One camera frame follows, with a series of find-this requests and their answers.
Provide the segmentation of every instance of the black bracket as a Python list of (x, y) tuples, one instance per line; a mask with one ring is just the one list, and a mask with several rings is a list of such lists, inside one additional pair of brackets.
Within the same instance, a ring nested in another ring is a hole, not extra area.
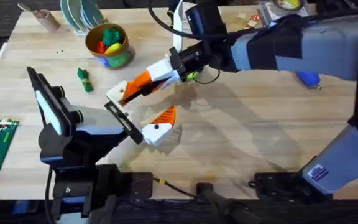
[(261, 200), (301, 201), (305, 204), (332, 200), (333, 195), (323, 195), (307, 183), (299, 172), (261, 172), (248, 182)]
[(152, 196), (153, 175), (150, 172), (120, 173), (117, 165), (105, 164), (75, 169), (55, 170), (52, 216), (81, 213), (89, 217), (92, 210), (102, 208), (108, 196), (148, 199)]

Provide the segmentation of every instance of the cardboard tube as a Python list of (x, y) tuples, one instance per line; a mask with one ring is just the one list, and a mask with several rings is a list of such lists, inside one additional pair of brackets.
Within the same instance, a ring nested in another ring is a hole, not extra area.
[(41, 9), (35, 17), (49, 32), (55, 32), (60, 27), (60, 23), (50, 13), (49, 10)]

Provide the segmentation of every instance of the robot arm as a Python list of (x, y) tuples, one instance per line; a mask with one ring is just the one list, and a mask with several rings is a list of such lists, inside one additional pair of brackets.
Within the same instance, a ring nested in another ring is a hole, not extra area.
[[(150, 75), (147, 84), (139, 91), (153, 83), (152, 91), (149, 89), (147, 94), (172, 82), (186, 82), (189, 73), (205, 65), (226, 72), (288, 70), (357, 80), (354, 115), (348, 127), (299, 173), (259, 173), (252, 186), (260, 197), (310, 202), (329, 198), (358, 178), (358, 15), (353, 13), (329, 19), (290, 15), (268, 28), (231, 34), (227, 33), (216, 6), (199, 4), (187, 10), (186, 16), (194, 34), (200, 37), (214, 35), (214, 38), (202, 38), (182, 52), (170, 49), (169, 58), (151, 66), (163, 64), (163, 68), (153, 73), (147, 69), (149, 74), (156, 75)], [(113, 104), (121, 104), (125, 99), (128, 97), (123, 93)], [(143, 130), (142, 134), (146, 136), (148, 131)], [(158, 142), (166, 135), (159, 136)]]
[(313, 72), (357, 81), (349, 125), (289, 180), (282, 174), (256, 174), (253, 186), (260, 197), (280, 198), (277, 192), (284, 191), (286, 199), (320, 201), (358, 178), (358, 16), (313, 23), (304, 28), (302, 18), (285, 17), (262, 33), (243, 35), (231, 47), (238, 70)]

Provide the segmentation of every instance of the small toy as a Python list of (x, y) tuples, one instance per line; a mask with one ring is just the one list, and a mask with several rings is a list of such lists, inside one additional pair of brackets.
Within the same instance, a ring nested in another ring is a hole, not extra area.
[(97, 53), (104, 54), (106, 49), (107, 49), (107, 47), (105, 46), (103, 41), (99, 41), (98, 44), (96, 45), (96, 52)]
[(89, 78), (88, 72), (85, 69), (82, 70), (82, 69), (78, 68), (77, 76), (78, 76), (78, 78), (81, 79), (85, 92), (87, 92), (87, 93), (92, 92), (93, 87), (92, 87), (90, 80), (88, 79)]
[(106, 51), (105, 54), (110, 54), (118, 50), (118, 48), (121, 47), (120, 43), (115, 43), (112, 46), (110, 46)]
[(311, 72), (295, 72), (299, 80), (310, 89), (321, 89), (320, 76)]
[(255, 22), (258, 22), (260, 20), (260, 17), (259, 17), (259, 15), (252, 15), (251, 19)]
[(104, 30), (103, 43), (106, 47), (110, 47), (113, 44), (119, 42), (121, 35), (118, 30), (115, 29), (106, 29)]

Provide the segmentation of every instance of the sticker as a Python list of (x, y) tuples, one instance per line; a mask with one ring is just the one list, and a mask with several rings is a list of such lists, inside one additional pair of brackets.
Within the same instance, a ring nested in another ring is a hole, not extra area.
[(97, 59), (97, 61), (99, 62), (99, 64), (104, 65), (106, 67), (110, 67), (109, 62), (107, 61), (107, 59), (105, 58), (99, 58), (99, 57), (95, 57)]
[(250, 21), (248, 21), (247, 26), (255, 27), (256, 24), (257, 24), (256, 21), (250, 20)]
[(247, 17), (247, 14), (246, 13), (243, 13), (243, 12), (240, 12), (238, 15), (237, 15), (238, 18), (241, 18), (241, 19), (245, 19)]
[(328, 170), (325, 169), (322, 165), (316, 164), (309, 172), (308, 176), (311, 177), (314, 181), (318, 182), (325, 175), (328, 174)]
[(124, 52), (120, 55), (117, 55), (115, 57), (107, 58), (108, 63), (110, 64), (110, 67), (118, 67), (120, 65), (124, 65), (131, 55), (128, 52)]
[(259, 15), (252, 15), (252, 16), (251, 16), (251, 19), (252, 19), (253, 21), (258, 22), (258, 21), (260, 20), (260, 17), (259, 17)]

